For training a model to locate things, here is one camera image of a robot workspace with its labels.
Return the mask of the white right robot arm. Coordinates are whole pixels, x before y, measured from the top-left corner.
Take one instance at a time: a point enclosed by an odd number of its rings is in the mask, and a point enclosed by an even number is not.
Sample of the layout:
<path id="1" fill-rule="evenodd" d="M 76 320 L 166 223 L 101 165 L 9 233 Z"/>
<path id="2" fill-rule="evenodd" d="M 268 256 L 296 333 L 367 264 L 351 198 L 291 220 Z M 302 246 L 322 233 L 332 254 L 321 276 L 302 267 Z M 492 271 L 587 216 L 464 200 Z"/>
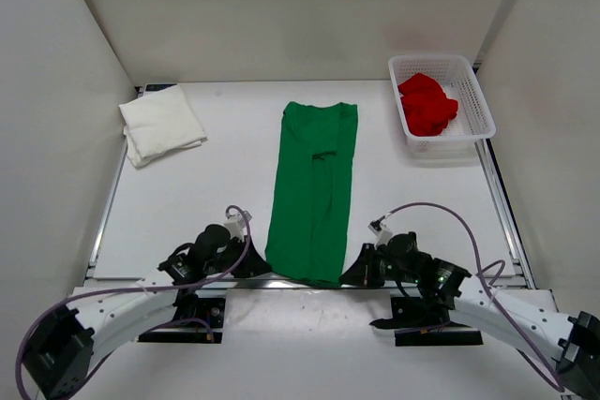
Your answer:
<path id="1" fill-rule="evenodd" d="M 467 270 L 418 249 L 413 232 L 364 244 L 341 284 L 378 289 L 412 283 L 431 324 L 447 320 L 476 328 L 525 355 L 548 362 L 564 388 L 583 399 L 599 396 L 599 320 L 547 311 L 506 291 L 484 287 Z"/>

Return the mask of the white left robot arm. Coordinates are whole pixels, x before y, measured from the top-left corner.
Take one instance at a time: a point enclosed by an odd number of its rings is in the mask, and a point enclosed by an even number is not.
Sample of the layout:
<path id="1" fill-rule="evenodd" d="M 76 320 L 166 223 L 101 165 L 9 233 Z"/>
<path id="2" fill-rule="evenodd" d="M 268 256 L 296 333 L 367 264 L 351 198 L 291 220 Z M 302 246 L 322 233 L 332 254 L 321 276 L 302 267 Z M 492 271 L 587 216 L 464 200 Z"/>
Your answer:
<path id="1" fill-rule="evenodd" d="M 198 305 L 200 289 L 229 274 L 250 278 L 270 270 L 248 223 L 240 214 L 210 224 L 133 285 L 74 295 L 52 307 L 26 335 L 19 368 L 45 398 L 69 399 L 115 350 L 142 334 L 196 327 L 211 335 L 211 313 Z"/>

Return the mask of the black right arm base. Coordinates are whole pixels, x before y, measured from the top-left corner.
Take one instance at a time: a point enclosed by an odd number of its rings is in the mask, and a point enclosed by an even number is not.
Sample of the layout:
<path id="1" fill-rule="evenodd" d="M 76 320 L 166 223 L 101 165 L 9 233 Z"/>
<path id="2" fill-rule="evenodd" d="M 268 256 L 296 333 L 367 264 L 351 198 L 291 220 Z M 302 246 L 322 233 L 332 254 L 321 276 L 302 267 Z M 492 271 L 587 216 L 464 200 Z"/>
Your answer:
<path id="1" fill-rule="evenodd" d="M 379 331 L 394 333 L 396 347 L 476 347 L 484 344 L 482 334 L 453 322 L 446 309 L 427 305 L 420 296 L 405 289 L 390 297 L 389 318 L 372 320 L 369 325 Z"/>

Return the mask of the white t shirt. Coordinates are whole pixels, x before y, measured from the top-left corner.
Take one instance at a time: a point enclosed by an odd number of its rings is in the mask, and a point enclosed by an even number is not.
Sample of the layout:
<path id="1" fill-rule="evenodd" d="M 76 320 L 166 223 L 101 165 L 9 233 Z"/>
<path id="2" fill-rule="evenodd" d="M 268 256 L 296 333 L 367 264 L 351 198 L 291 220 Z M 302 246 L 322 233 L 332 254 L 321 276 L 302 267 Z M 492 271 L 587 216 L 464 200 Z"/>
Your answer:
<path id="1" fill-rule="evenodd" d="M 136 169 L 172 151 L 201 146 L 207 134 L 179 85 L 119 105 L 127 158 Z"/>

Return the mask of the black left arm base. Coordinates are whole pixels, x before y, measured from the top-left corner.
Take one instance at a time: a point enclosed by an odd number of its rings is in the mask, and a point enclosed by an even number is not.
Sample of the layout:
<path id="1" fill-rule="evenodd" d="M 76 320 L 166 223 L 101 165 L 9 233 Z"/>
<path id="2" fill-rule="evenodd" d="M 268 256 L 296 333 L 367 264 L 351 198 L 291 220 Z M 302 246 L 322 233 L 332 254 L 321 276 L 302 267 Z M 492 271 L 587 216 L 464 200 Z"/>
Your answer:
<path id="1" fill-rule="evenodd" d="M 177 324 L 141 334 L 139 343 L 220 344 L 223 338 L 226 298 L 188 297 L 177 304 L 173 321 Z"/>

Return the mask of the green t shirt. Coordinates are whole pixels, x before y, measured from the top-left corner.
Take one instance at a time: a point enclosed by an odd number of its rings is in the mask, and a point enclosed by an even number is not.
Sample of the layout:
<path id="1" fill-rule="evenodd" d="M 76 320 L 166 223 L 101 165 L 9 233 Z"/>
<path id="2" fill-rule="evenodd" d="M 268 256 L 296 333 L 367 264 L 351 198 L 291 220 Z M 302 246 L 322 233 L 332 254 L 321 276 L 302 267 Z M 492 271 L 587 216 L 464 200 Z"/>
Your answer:
<path id="1" fill-rule="evenodd" d="M 286 106 L 265 248 L 275 273 L 312 286 L 339 286 L 357 128 L 354 104 Z"/>

